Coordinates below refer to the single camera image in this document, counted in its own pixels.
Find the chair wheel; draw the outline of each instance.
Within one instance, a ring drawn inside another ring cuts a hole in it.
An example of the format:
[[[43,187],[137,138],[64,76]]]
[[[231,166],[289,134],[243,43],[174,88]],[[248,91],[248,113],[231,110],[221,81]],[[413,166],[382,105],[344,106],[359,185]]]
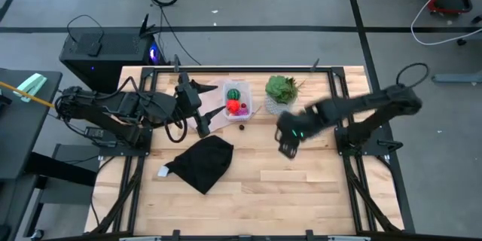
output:
[[[42,240],[42,238],[44,238],[44,231],[35,229],[35,231],[33,232],[33,235],[30,237],[30,240],[39,241],[39,240]]]
[[[461,38],[461,39],[458,39],[458,40],[457,40],[457,44],[458,44],[459,46],[463,46],[463,45],[466,45],[466,44],[467,44],[467,41],[466,41],[465,39]]]

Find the concrete floor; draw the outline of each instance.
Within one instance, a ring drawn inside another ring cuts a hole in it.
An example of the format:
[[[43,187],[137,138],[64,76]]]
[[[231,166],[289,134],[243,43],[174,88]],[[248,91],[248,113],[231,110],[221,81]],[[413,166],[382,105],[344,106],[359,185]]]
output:
[[[391,32],[391,27],[410,26],[427,0],[357,1],[365,27],[385,27]],[[416,25],[467,26],[482,14],[480,0],[474,0],[474,5],[471,13],[458,19],[424,12]],[[356,26],[349,0],[179,0],[165,11],[173,26]],[[146,13],[150,23],[158,24],[160,12],[149,0],[13,0],[0,21],[0,66],[61,71],[61,88],[83,86],[58,60],[66,33],[45,33],[56,30],[45,28],[65,27],[80,14],[89,14],[103,26],[139,26]],[[94,26],[84,19],[73,25]],[[37,32],[6,33],[14,27],[31,27]],[[394,84],[397,72],[413,62],[428,63],[432,74],[482,69],[479,41],[464,47],[454,43],[424,47],[410,34],[383,33],[385,30],[367,34],[381,87]],[[454,35],[458,34],[419,37],[438,41]],[[320,65],[365,65],[360,38],[354,31],[183,32],[178,37],[206,65],[309,65],[317,58]],[[176,53],[183,64],[191,63],[172,34],[163,34],[163,41],[168,58]],[[416,76],[408,75],[407,80]],[[398,156],[417,233],[482,237],[480,88],[426,81],[415,89],[424,101],[422,111],[416,117],[391,122],[395,140],[404,143]],[[48,118],[35,151],[51,154],[56,143],[88,144]],[[87,211],[87,206],[47,206],[38,226],[46,237],[78,235]]]

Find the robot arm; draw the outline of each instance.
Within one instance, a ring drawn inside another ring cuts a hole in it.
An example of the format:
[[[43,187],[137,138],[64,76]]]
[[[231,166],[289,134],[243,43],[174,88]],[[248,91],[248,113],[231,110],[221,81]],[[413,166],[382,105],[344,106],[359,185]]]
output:
[[[121,91],[128,81],[132,81],[135,92]],[[142,130],[172,123],[186,130],[185,120],[190,117],[194,117],[197,122],[197,131],[201,138],[209,135],[210,120],[224,107],[201,116],[198,111],[201,106],[198,94],[215,88],[217,87],[198,84],[194,80],[189,81],[188,74],[182,72],[175,95],[170,96],[165,93],[139,91],[134,80],[128,78],[120,90],[112,94],[86,91],[80,87],[67,88],[56,100],[55,108],[65,122],[71,119],[89,121],[135,148],[142,144]]]
[[[275,140],[279,142],[279,151],[294,158],[300,142],[332,127],[351,114],[376,109],[375,113],[363,122],[344,128],[346,140],[350,144],[359,145],[370,138],[371,132],[393,117],[416,114],[421,107],[422,101],[412,88],[403,84],[353,99],[323,99],[308,105],[299,115],[283,112],[276,124],[278,129]]]

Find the potted plant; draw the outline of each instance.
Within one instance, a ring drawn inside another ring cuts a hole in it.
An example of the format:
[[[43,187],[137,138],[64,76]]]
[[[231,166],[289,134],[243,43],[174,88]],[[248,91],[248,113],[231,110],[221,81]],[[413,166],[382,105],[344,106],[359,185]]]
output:
[[[274,75],[266,84],[266,109],[271,114],[290,111],[298,95],[299,86],[294,78]]]

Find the plastic container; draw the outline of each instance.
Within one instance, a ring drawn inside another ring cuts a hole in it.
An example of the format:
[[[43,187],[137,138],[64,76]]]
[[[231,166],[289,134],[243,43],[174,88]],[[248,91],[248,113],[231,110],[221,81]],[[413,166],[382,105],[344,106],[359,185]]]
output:
[[[237,89],[241,93],[241,97],[239,98],[239,103],[245,103],[248,107],[248,114],[243,116],[230,116],[229,111],[225,108],[223,110],[223,115],[230,121],[247,121],[251,115],[253,114],[253,98],[251,95],[251,87],[249,83],[246,81],[227,81],[223,85],[223,101],[226,105],[227,102],[227,92],[230,89]]]

